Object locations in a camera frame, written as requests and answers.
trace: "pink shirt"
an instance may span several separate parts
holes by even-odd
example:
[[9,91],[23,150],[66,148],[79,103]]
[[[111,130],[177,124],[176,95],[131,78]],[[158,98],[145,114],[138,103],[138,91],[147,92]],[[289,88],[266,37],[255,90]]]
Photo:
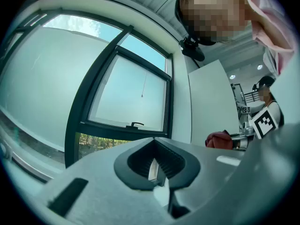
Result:
[[266,51],[263,56],[263,62],[277,77],[298,48],[295,30],[287,21],[284,9],[276,0],[248,0],[248,2],[255,12],[268,19],[282,33],[290,46],[290,49],[284,49],[274,45],[261,25],[252,22],[253,40],[269,49],[270,52]]

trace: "person in white shirt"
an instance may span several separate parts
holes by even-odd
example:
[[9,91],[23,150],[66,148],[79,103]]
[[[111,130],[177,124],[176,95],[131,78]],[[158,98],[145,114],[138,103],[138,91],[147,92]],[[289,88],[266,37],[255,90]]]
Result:
[[284,117],[278,103],[276,102],[272,93],[270,92],[270,86],[274,83],[274,81],[275,80],[272,77],[264,76],[257,84],[253,86],[253,90],[258,91],[259,99],[261,101],[264,101],[265,104],[262,104],[257,107],[252,107],[251,117],[255,116],[255,114],[261,111],[263,108],[268,107],[275,122],[280,127],[284,124]]

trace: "black window frame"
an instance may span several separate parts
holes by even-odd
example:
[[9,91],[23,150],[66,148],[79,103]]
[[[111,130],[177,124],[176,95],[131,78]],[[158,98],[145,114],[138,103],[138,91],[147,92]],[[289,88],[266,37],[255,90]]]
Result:
[[[8,48],[10,40],[14,37],[16,33],[23,32],[21,37],[15,42],[11,47],[4,59],[0,61],[0,74],[3,72],[5,65],[7,64],[9,58],[18,48],[18,46],[23,42],[28,35],[37,29],[38,26],[43,26],[53,18],[59,15],[73,15],[86,17],[93,19],[102,23],[106,23],[110,26],[121,29],[121,33],[117,35],[105,48],[103,51],[99,52],[99,55],[89,68],[84,79],[82,80],[79,89],[73,100],[73,104],[69,113],[69,118],[67,121],[67,128],[65,134],[65,166],[68,168],[73,163],[79,159],[79,137],[80,133],[105,137],[110,139],[120,139],[120,140],[138,140],[146,137],[167,137],[172,136],[172,124],[173,124],[173,67],[171,69],[171,76],[165,71],[162,71],[158,67],[154,66],[147,60],[138,56],[137,54],[121,47],[121,43],[128,37],[129,34],[138,38],[142,42],[146,43],[157,52],[162,54],[166,60],[169,60],[173,64],[173,55],[167,53],[160,46],[155,44],[152,40],[134,30],[132,25],[125,25],[113,19],[103,17],[100,15],[75,11],[75,10],[65,10],[65,9],[54,9],[54,10],[38,10],[33,14],[29,15],[19,26],[3,41],[1,46],[1,55]],[[97,92],[98,86],[97,82],[100,84],[103,75],[105,74],[107,68],[110,65],[110,61],[118,54],[125,57],[128,60],[133,61],[135,64],[148,69],[150,72],[161,77],[167,81],[166,87],[166,99],[165,99],[165,119],[164,119],[164,130],[162,132],[157,131],[147,131],[139,129],[126,129],[123,127],[115,127],[107,124],[99,124],[92,121],[88,121],[89,109],[93,102],[94,96]]]

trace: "person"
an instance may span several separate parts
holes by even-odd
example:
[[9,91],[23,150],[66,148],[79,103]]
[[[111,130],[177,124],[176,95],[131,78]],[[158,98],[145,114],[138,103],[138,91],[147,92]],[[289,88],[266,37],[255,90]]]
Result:
[[251,22],[253,40],[266,47],[263,61],[275,77],[297,50],[294,28],[276,0],[176,0],[175,16],[202,45],[226,42]]
[[280,110],[280,107],[270,92],[270,86],[274,83],[274,78],[270,76],[264,76],[261,80],[253,86],[253,90],[258,91],[259,99],[264,104],[251,108],[251,117],[254,117],[263,108],[268,107],[269,112],[273,116],[275,122],[281,127],[284,124],[284,116]]

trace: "window handle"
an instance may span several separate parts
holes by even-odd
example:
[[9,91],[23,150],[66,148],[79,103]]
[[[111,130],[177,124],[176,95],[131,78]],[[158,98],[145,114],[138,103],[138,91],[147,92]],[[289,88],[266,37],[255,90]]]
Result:
[[131,126],[126,126],[126,128],[133,128],[133,129],[138,129],[138,127],[135,127],[135,124],[140,124],[140,125],[143,125],[144,126],[144,124],[142,124],[142,123],[140,123],[140,122],[132,122],[131,123]]

